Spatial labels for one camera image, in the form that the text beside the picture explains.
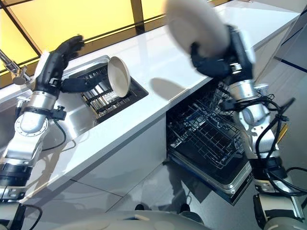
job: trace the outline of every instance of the white countertop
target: white countertop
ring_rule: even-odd
[[[250,35],[255,49],[272,38],[299,14],[258,2],[231,1],[215,7],[225,23]],[[93,164],[210,79],[192,68],[189,56],[172,41],[163,26],[72,60],[67,69],[102,55],[118,56],[148,96],[69,142],[60,154],[39,160],[29,180],[27,200],[45,187],[54,190]]]

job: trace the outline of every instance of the dishwasher rack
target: dishwasher rack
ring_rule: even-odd
[[[169,114],[167,128],[171,143],[191,144],[204,159],[222,169],[233,158],[243,157],[243,144],[239,129],[232,119],[233,112],[223,112],[219,103],[229,99],[224,85],[187,105],[177,106]]]
[[[95,112],[97,122],[101,123],[121,110],[127,108],[148,95],[133,78],[130,78],[130,90],[121,98],[112,90],[107,75],[107,63],[99,63],[86,70],[70,75],[70,78],[89,79],[100,75],[101,82],[94,89],[81,93],[84,102]]]

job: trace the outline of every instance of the stainless steel sink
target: stainless steel sink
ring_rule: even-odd
[[[101,122],[104,122],[111,116],[119,113],[121,110],[127,108],[131,104],[137,102],[141,98],[148,95],[148,92],[143,89],[133,78],[131,78],[130,92],[124,98],[115,98],[108,101],[107,104],[100,108],[94,108],[92,103],[97,101],[100,97],[105,97],[108,93],[112,92],[111,86],[108,82],[107,75],[107,63],[109,61],[108,56],[101,56],[94,60],[85,62],[79,66],[64,71],[63,78],[70,77],[84,77],[87,78],[91,74],[97,72],[104,74],[105,86],[107,87],[105,92],[99,93],[92,98],[84,99],[84,94],[80,93],[61,93],[59,99],[55,104],[55,108],[58,105],[64,106],[67,112],[65,121],[59,121],[59,124],[63,127],[67,140],[66,142],[75,139],[82,133],[88,131]],[[31,91],[25,91],[12,95],[10,99],[0,102],[0,154],[2,154],[14,136],[14,123],[15,123],[15,107],[16,97],[25,96],[29,97]],[[44,149],[51,148],[60,144],[63,141],[63,134],[60,129],[54,124],[53,121],[49,121],[49,132],[44,138]],[[64,147],[64,144],[58,147],[56,150],[50,150],[52,152],[59,152]]]
[[[31,95],[31,91],[28,90],[18,95],[28,97]],[[16,102],[15,96],[0,103],[0,154],[4,152],[7,144],[14,136]],[[84,103],[80,94],[61,93],[55,104],[55,108],[58,105],[64,106],[64,110],[67,112],[65,121],[59,121],[59,124],[65,130],[67,136],[66,142],[69,142],[97,125],[96,115]],[[49,132],[44,138],[43,148],[53,147],[62,141],[62,132],[53,121],[49,121]]]

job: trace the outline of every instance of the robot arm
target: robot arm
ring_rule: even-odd
[[[283,112],[294,99],[279,107],[265,97],[258,97],[252,80],[253,58],[250,51],[246,51],[245,37],[230,26],[228,29],[231,42],[222,57],[202,58],[197,52],[197,44],[192,44],[192,63],[200,73],[218,78],[229,86],[233,99],[221,106],[225,110],[236,111],[234,119],[241,129],[245,154],[258,191],[253,199],[258,225],[262,229],[307,229],[302,223],[304,214],[296,197],[301,193],[289,186],[291,178],[283,167],[277,137],[271,130],[276,123],[280,130],[281,120],[285,119]],[[278,111],[272,122],[269,110]]]
[[[2,226],[21,229],[25,205],[18,201],[25,196],[26,183],[42,151],[48,121],[65,119],[64,107],[54,109],[60,92],[86,92],[101,81],[103,75],[62,80],[69,60],[76,57],[77,51],[84,46],[82,39],[81,35],[68,39],[55,51],[45,53],[38,63],[33,93],[24,113],[16,117],[14,137],[0,159],[0,229]]]

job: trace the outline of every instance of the faucet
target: faucet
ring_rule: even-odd
[[[20,68],[16,62],[10,60],[8,56],[0,49],[0,59],[3,61],[5,68],[11,72],[12,81],[16,85],[23,85],[30,82],[31,78],[25,73],[27,66]]]

